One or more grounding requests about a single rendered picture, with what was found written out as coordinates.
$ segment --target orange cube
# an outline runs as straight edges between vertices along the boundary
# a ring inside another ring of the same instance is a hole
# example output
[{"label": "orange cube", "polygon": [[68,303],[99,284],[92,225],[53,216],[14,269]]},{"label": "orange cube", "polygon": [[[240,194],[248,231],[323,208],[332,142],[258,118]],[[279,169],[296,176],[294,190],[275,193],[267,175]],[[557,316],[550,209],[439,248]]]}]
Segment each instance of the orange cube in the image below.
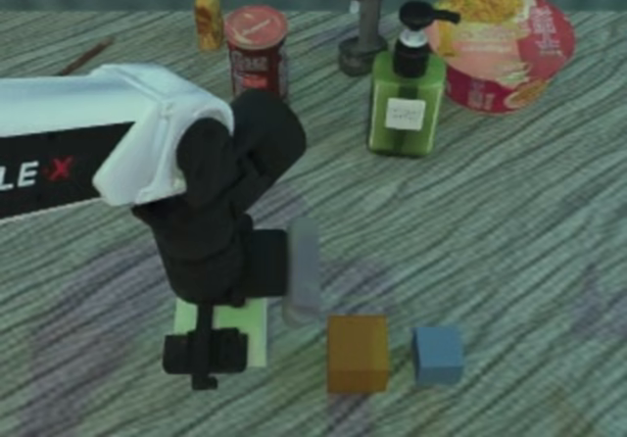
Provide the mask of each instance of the orange cube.
[{"label": "orange cube", "polygon": [[326,349],[329,393],[385,391],[390,375],[385,316],[329,316]]}]

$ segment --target table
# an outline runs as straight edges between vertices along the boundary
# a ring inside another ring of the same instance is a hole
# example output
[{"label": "table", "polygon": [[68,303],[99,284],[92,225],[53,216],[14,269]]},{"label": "table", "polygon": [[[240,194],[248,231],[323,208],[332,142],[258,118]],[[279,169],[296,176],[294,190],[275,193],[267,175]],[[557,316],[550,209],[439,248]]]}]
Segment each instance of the table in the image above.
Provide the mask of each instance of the table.
[{"label": "table", "polygon": [[[368,78],[336,68],[355,17],[289,19],[310,149],[252,215],[317,221],[325,311],[388,316],[388,392],[327,396],[324,321],[288,329],[276,302],[269,367],[191,392],[161,370],[173,296],[151,235],[97,202],[0,226],[0,434],[624,437],[627,14],[573,14],[577,56],[524,112],[446,103],[420,161],[364,148]],[[52,74],[109,35],[81,72],[154,62],[230,99],[191,13],[4,12],[0,73]],[[439,324],[462,332],[463,382],[415,389],[410,329]]]}]

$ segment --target soap dispenser bottle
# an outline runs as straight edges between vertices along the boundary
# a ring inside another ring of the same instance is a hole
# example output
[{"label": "soap dispenser bottle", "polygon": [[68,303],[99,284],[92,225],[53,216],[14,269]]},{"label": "soap dispenser bottle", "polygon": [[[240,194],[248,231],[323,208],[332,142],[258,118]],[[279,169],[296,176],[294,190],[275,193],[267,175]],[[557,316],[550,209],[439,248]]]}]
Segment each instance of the soap dispenser bottle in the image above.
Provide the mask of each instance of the soap dispenser bottle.
[{"label": "soap dispenser bottle", "polygon": [[420,1],[406,3],[399,16],[406,29],[394,52],[379,53],[372,69],[367,146],[382,155],[421,157],[433,149],[446,80],[446,63],[431,53],[424,30],[461,17]]}]

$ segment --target blue cube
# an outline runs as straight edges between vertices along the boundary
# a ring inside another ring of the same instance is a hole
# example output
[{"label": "blue cube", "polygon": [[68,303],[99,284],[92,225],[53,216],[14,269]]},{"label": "blue cube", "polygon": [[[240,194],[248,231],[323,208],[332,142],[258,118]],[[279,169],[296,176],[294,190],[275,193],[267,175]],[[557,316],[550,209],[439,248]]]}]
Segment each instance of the blue cube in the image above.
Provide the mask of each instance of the blue cube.
[{"label": "blue cube", "polygon": [[411,348],[416,384],[455,385],[461,380],[463,351],[456,327],[417,327]]}]

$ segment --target noodle picture on lid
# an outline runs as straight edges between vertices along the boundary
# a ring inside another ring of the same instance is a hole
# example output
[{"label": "noodle picture on lid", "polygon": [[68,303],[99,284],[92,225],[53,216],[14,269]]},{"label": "noodle picture on lid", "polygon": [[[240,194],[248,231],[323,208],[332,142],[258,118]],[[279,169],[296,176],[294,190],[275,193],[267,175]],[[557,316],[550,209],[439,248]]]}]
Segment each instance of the noodle picture on lid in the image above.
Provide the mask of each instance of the noodle picture on lid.
[{"label": "noodle picture on lid", "polygon": [[546,0],[440,0],[461,14],[460,24],[427,30],[448,65],[447,95],[479,112],[504,114],[538,100],[570,60],[575,34]]}]

